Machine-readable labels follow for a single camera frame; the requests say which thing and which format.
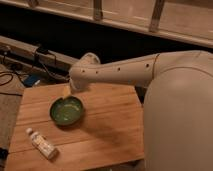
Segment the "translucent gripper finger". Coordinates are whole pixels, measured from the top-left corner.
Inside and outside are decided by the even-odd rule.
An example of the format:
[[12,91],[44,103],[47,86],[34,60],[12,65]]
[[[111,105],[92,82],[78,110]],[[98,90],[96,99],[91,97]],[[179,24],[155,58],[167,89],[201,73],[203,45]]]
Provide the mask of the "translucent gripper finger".
[[71,89],[69,85],[66,85],[63,89],[62,98],[65,99],[71,95]]

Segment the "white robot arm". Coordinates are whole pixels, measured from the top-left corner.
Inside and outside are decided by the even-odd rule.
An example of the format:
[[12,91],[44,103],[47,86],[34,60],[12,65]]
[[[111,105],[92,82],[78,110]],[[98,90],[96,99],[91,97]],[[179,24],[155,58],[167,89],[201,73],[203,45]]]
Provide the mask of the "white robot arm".
[[87,53],[71,65],[69,85],[80,92],[91,83],[146,89],[146,171],[213,171],[213,53],[161,52],[106,64]]

